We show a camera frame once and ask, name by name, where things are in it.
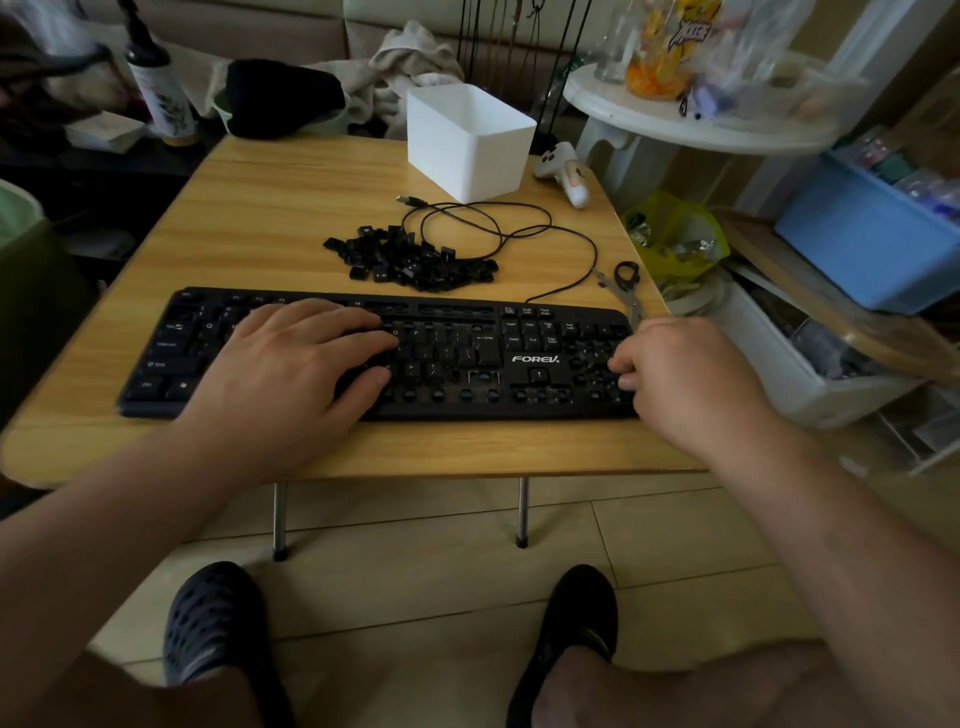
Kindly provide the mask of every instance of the black shoe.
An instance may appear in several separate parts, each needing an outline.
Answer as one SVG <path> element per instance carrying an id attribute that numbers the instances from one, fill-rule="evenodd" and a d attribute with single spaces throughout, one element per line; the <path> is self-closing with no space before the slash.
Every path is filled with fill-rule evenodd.
<path id="1" fill-rule="evenodd" d="M 580 644 L 609 662 L 616 634 L 616 595 L 607 577 L 586 564 L 565 573 L 553 588 L 534 656 L 510 700 L 507 728 L 530 728 L 543 681 L 564 650 Z"/>
<path id="2" fill-rule="evenodd" d="M 270 650 L 263 595 L 250 575 L 229 561 L 186 580 L 170 607 L 163 638 L 167 685 L 188 683 L 216 667 L 243 671 L 264 728 L 294 728 Z"/>

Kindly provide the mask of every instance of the forearm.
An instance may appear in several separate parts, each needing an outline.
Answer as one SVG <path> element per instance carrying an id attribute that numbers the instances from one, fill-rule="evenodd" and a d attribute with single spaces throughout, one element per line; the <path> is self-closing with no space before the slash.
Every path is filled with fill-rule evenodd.
<path id="1" fill-rule="evenodd" d="M 241 477 L 168 426 L 0 523 L 0 724 L 49 689 Z"/>
<path id="2" fill-rule="evenodd" d="M 890 725 L 960 722 L 960 560 L 777 423 L 712 463 Z"/>

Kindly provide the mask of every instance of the sofa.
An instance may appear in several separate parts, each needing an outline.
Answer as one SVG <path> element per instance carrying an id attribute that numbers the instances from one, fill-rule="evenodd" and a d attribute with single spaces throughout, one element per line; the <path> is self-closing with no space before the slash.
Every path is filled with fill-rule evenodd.
<path id="1" fill-rule="evenodd" d="M 472 7 L 480 8 L 478 42 L 475 51 L 469 40 L 459 45 L 465 72 L 472 67 L 468 81 L 487 87 L 492 79 L 489 89 L 494 94 L 528 111 L 547 88 L 571 4 L 564 0 L 544 5 L 539 46 L 528 52 L 531 36 L 535 45 L 538 36 L 532 33 L 535 18 L 527 17 L 532 0 L 521 1 L 521 22 L 511 56 L 508 41 L 516 8 L 514 0 L 471 0 Z M 563 49 L 572 50 L 588 5 L 590 11 L 579 51 L 595 47 L 615 4 L 614 0 L 573 0 L 572 22 Z M 115 0 L 77 0 L 77 5 L 88 20 L 122 22 Z M 153 33 L 171 43 L 229 59 L 267 58 L 296 65 L 370 58 L 387 31 L 402 28 L 407 20 L 418 20 L 457 50 L 465 8 L 459 0 L 247 0 L 243 6 L 138 0 L 137 5 Z M 496 38 L 504 8 L 506 21 L 498 45 Z M 568 53 L 563 53 L 561 62 L 567 58 Z"/>

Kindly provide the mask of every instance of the wine bottle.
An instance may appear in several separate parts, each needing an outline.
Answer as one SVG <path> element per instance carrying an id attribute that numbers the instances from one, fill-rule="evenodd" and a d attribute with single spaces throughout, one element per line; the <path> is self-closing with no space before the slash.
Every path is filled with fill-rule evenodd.
<path id="1" fill-rule="evenodd" d="M 117 0 L 127 18 L 126 59 L 157 132 L 167 144 L 186 147 L 200 141 L 190 101 L 170 63 L 170 54 L 156 43 L 133 0 Z"/>

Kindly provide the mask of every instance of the wooden board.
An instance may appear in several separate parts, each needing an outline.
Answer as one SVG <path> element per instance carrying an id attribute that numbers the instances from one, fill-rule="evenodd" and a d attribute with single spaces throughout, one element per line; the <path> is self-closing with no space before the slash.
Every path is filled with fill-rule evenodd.
<path id="1" fill-rule="evenodd" d="M 935 381 L 960 379 L 960 352 L 923 319 L 855 303 L 762 223 L 735 213 L 717 220 L 734 248 L 815 321 L 881 364 Z"/>
<path id="2" fill-rule="evenodd" d="M 638 256 L 603 190 L 586 168 L 591 202 L 574 209 L 553 182 L 532 178 L 504 200 L 535 203 L 558 225 L 597 244 L 599 267 L 612 274 Z M 159 426 L 114 412 L 120 389 L 170 295 L 189 285 L 329 293 L 409 295 L 396 284 L 356 281 L 329 236 L 355 236 L 362 225 L 399 223 L 397 195 L 449 200 L 407 164 L 406 145 L 353 137 L 297 137 L 251 142 L 229 137 L 167 210 L 57 363 L 13 419 L 0 444 L 0 468 L 32 485 L 66 481 L 79 470 Z M 535 211 L 495 208 L 504 230 L 540 221 Z M 428 238 L 458 255 L 491 250 L 491 235 L 454 221 L 431 220 Z M 570 283 L 592 260 L 589 244 L 561 231 L 513 240 L 497 257 L 496 282 L 448 294 L 520 302 Z M 648 316 L 667 310 L 645 275 L 639 296 Z M 591 282 L 544 300 L 622 308 Z M 640 421 L 369 423 L 357 426 L 333 456 L 295 478 L 634 473 L 696 469 Z"/>

